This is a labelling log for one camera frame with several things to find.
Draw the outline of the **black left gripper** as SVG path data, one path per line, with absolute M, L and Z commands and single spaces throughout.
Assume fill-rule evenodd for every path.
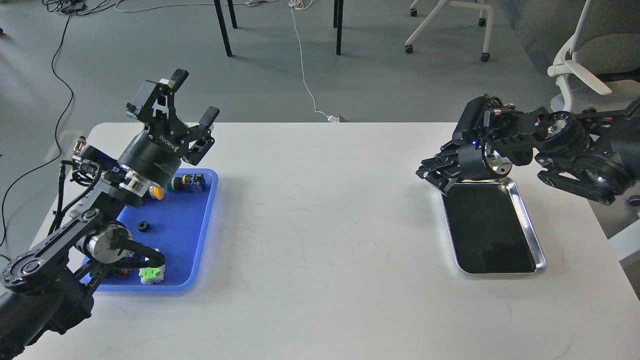
M 134 99 L 125 106 L 126 115 L 144 123 L 148 129 L 130 142 L 118 158 L 118 164 L 160 187 L 167 186 L 183 162 L 197 166 L 215 143 L 211 130 L 219 108 L 210 105 L 198 125 L 189 129 L 176 114 L 175 93 L 188 76 L 187 70 L 176 69 L 169 79 L 145 80 Z M 151 134 L 150 130 L 168 133 Z

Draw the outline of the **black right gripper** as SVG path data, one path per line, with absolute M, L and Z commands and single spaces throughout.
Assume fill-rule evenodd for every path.
M 416 171 L 437 191 L 448 196 L 455 184 L 464 181 L 485 181 L 506 177 L 514 166 L 487 142 L 457 145 L 434 157 L 423 159 Z

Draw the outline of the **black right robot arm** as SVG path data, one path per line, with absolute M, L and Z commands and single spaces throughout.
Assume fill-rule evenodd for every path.
M 505 178 L 531 162 L 542 168 L 544 184 L 611 205 L 639 181 L 639 101 L 617 111 L 524 112 L 497 96 L 478 96 L 416 175 L 448 195 L 457 183 Z

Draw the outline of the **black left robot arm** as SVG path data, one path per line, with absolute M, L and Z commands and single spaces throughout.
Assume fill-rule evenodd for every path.
M 55 210 L 46 239 L 10 259 L 1 271 L 1 358 L 12 360 L 43 333 L 64 334 L 89 318 L 94 292 L 111 269 L 158 268 L 165 256 L 136 242 L 118 216 L 139 207 L 151 187 L 164 188 L 182 163 L 199 164 L 215 143 L 220 110 L 210 106 L 194 126 L 176 114 L 174 98 L 189 73 L 146 80 L 126 114 L 142 131 L 118 159 L 78 139 L 70 160 L 92 180 L 66 207 Z

